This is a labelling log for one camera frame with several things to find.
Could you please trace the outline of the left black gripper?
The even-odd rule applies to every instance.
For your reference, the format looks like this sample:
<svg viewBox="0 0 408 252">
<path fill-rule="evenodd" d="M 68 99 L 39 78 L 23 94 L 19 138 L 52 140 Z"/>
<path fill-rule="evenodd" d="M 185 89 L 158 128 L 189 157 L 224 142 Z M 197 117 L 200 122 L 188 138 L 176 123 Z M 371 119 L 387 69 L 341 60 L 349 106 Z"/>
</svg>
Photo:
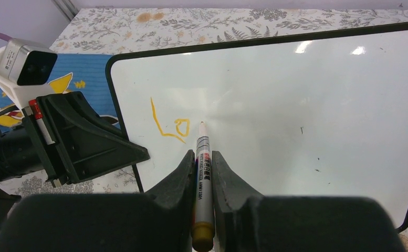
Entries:
<svg viewBox="0 0 408 252">
<path fill-rule="evenodd" d="M 79 91 L 37 96 L 23 112 L 23 124 L 53 187 L 85 182 L 150 158 L 147 148 L 101 118 Z"/>
</svg>

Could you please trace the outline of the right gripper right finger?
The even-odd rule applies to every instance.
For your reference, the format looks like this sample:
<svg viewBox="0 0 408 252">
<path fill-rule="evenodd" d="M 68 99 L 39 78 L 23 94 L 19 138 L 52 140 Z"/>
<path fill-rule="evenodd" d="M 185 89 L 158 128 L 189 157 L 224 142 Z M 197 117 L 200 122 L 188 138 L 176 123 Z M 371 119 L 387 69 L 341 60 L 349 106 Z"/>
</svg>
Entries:
<svg viewBox="0 0 408 252">
<path fill-rule="evenodd" d="M 265 196 L 212 153 L 216 251 L 405 251 L 373 199 Z"/>
</svg>

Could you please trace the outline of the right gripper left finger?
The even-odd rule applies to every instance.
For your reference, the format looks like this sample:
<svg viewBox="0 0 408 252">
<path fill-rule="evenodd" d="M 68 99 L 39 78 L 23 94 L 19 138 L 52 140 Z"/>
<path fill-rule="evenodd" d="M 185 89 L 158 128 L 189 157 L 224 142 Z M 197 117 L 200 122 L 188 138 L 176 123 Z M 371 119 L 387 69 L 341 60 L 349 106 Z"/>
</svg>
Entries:
<svg viewBox="0 0 408 252">
<path fill-rule="evenodd" d="M 191 251 L 195 154 L 145 193 L 26 197 L 0 231 L 0 251 Z"/>
</svg>

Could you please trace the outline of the white marker pen yellow end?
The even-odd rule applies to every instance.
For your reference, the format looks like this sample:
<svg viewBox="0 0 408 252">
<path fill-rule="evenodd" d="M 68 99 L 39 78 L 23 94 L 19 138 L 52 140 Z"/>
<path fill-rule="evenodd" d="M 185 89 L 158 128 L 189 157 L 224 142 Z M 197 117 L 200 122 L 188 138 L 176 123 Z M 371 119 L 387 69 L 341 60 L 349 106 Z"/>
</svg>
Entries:
<svg viewBox="0 0 408 252">
<path fill-rule="evenodd" d="M 212 191 L 212 153 L 206 124 L 198 129 L 195 153 L 196 191 L 191 237 L 195 251 L 210 251 L 214 246 L 215 217 Z"/>
</svg>

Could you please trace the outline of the small black-framed whiteboard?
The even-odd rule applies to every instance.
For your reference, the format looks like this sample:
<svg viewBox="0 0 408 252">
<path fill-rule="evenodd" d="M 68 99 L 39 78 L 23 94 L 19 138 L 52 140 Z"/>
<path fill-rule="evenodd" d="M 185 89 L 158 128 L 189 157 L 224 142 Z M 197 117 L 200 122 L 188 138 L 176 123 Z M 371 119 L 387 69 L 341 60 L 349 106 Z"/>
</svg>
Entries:
<svg viewBox="0 0 408 252">
<path fill-rule="evenodd" d="M 408 22 L 112 56 L 147 191 L 196 147 L 264 195 L 362 196 L 408 228 Z"/>
</svg>

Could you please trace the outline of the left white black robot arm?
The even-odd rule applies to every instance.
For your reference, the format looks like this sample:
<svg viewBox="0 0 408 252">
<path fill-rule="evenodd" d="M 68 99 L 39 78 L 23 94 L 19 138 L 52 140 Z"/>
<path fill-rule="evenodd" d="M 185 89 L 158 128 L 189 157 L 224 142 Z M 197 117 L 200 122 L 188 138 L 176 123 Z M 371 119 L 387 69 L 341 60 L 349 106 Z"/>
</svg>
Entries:
<svg viewBox="0 0 408 252">
<path fill-rule="evenodd" d="M 79 91 L 37 97 L 20 125 L 0 131 L 0 182 L 44 170 L 53 187 L 78 184 L 149 157 Z"/>
</svg>

